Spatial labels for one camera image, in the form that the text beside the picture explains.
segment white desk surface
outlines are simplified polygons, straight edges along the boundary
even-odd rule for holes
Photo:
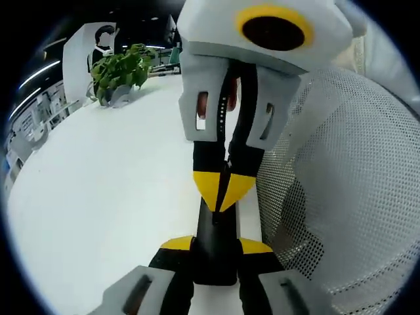
[[[11,237],[55,314],[92,311],[109,285],[147,266],[163,242],[195,234],[200,195],[181,92],[181,76],[154,77],[125,107],[83,107],[21,170],[7,209]],[[229,141],[238,108],[227,118]],[[260,240],[255,188],[239,204],[241,235]],[[190,314],[243,314],[238,294],[238,285],[196,286]]]

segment black circular lens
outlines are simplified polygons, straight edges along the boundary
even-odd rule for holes
[[[254,44],[272,51],[291,51],[305,41],[298,26],[275,16],[253,18],[243,25],[242,32]]]

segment yellow accent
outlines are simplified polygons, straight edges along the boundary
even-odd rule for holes
[[[194,181],[198,191],[209,207],[210,211],[216,211],[217,192],[219,191],[220,173],[194,171]]]
[[[224,195],[220,211],[225,211],[239,199],[244,197],[244,195],[252,186],[254,186],[254,184],[255,177],[231,174],[228,189],[226,191],[226,195]]]
[[[240,11],[236,16],[236,29],[242,36],[244,36],[242,32],[243,25],[253,18],[259,18],[262,16],[282,18],[283,20],[287,20],[293,23],[303,32],[304,42],[301,47],[312,44],[314,40],[314,31],[312,30],[312,26],[306,20],[306,18],[296,10],[285,7],[278,7],[276,5],[256,5],[254,7],[248,7]]]
[[[261,243],[260,241],[253,241],[247,238],[240,238],[242,244],[242,251],[244,254],[257,253],[271,253],[273,250],[270,246]]]
[[[180,249],[182,251],[189,251],[191,246],[192,236],[183,236],[181,238],[173,238],[166,243],[163,243],[160,248],[166,249]]]

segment yellow ring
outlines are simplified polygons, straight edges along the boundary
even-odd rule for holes
[[[312,44],[314,40],[314,32],[312,30],[312,26],[308,21],[306,21],[304,16],[295,10],[277,7],[276,5],[256,5],[240,11],[236,15],[236,29],[249,41],[249,39],[243,34],[243,25],[253,18],[260,18],[262,16],[282,18],[283,20],[293,23],[302,30],[304,35],[304,42],[300,47]]]

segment potted plant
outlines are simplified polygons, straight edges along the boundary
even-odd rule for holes
[[[125,54],[115,54],[99,60],[93,65],[93,84],[98,85],[96,97],[103,106],[112,106],[133,85],[139,88],[147,80],[153,49],[135,44]]]

